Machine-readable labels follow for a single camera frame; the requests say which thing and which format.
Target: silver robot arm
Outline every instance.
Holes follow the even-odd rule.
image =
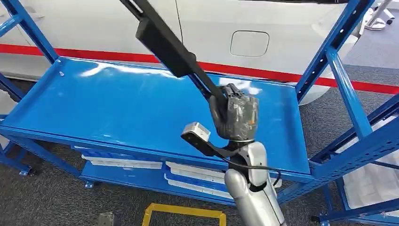
[[[246,226],[287,226],[277,195],[266,169],[240,167],[266,166],[266,149],[260,142],[240,145],[235,151],[216,148],[208,142],[210,132],[198,122],[184,128],[181,137],[207,156],[217,155],[223,159],[231,157],[224,181],[233,197],[239,215]]]
[[[266,149],[260,142],[251,143],[238,153],[248,166],[266,165]],[[248,182],[240,170],[228,169],[224,176],[227,190],[233,197],[239,215],[246,226],[287,226],[277,203],[277,196],[271,183],[268,170],[249,169]],[[261,186],[258,191],[253,186]]]

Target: blue shelf top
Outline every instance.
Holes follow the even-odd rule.
[[[293,86],[209,75],[217,85],[235,83],[259,98],[256,139],[265,145],[271,167],[310,173]],[[227,144],[189,78],[160,68],[60,57],[1,123],[1,130],[220,161],[180,138],[193,121],[211,131],[216,146]]]

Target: gray carpet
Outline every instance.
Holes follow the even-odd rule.
[[[399,10],[391,13],[399,16]],[[365,30],[343,60],[345,64],[399,69],[399,23],[394,20],[382,31]]]
[[[347,65],[346,69],[351,79],[391,84],[392,78],[395,78],[395,83],[398,84],[399,70],[353,65]],[[31,82],[25,81],[13,82],[24,90],[28,90],[32,85]],[[390,97],[369,92],[359,92],[358,95],[367,113]],[[351,126],[337,89],[330,89],[318,100],[300,107],[300,110],[309,156],[325,147],[333,137],[341,135]],[[64,145],[42,144],[72,165],[82,167],[83,161],[78,152]],[[28,155],[24,162],[39,170],[40,174],[34,177],[21,177],[17,170],[0,165],[0,225],[2,226],[94,226],[98,214],[106,211],[114,211],[123,226],[139,226],[145,208],[152,202],[221,210],[227,215],[227,225],[241,225],[234,207],[110,184],[97,184],[93,189],[85,189],[82,181],[41,161],[36,156]],[[339,208],[336,188],[333,184],[331,188],[335,205]],[[289,225],[313,226],[316,224],[309,221],[310,216],[320,214],[325,208],[323,195],[316,190],[285,204],[283,211]],[[217,225],[217,222],[208,218],[155,213],[150,225],[211,226]],[[339,222],[332,225],[359,224]]]

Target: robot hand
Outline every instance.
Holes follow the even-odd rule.
[[[226,112],[220,112],[215,96],[208,99],[218,135],[231,141],[252,141],[258,126],[258,99],[244,94],[234,84],[221,89],[227,97]]]

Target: black cable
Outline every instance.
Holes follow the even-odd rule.
[[[242,165],[242,164],[239,164],[239,163],[232,162],[232,161],[230,161],[230,160],[228,160],[226,158],[221,158],[221,159],[223,161],[231,164],[231,165],[235,165],[235,166],[238,166],[238,167],[241,167],[241,168],[257,169],[257,170],[263,170],[264,169],[264,170],[276,171],[277,172],[277,178],[276,178],[276,181],[274,181],[273,186],[275,186],[281,179],[281,170],[279,170],[279,169],[276,169],[276,168],[273,168],[273,167],[267,167],[267,166],[247,166],[247,165]]]

